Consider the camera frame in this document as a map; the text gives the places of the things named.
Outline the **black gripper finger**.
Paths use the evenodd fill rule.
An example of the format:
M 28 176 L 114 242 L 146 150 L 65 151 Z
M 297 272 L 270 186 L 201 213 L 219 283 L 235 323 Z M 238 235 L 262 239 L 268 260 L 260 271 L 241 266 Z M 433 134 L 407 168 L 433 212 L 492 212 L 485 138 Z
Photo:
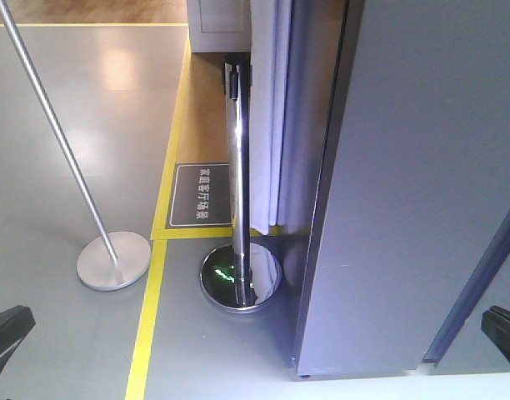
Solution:
M 510 363 L 510 311 L 490 307 L 482 314 L 481 330 Z
M 0 312 L 0 374 L 16 348 L 35 326 L 30 307 L 18 305 Z

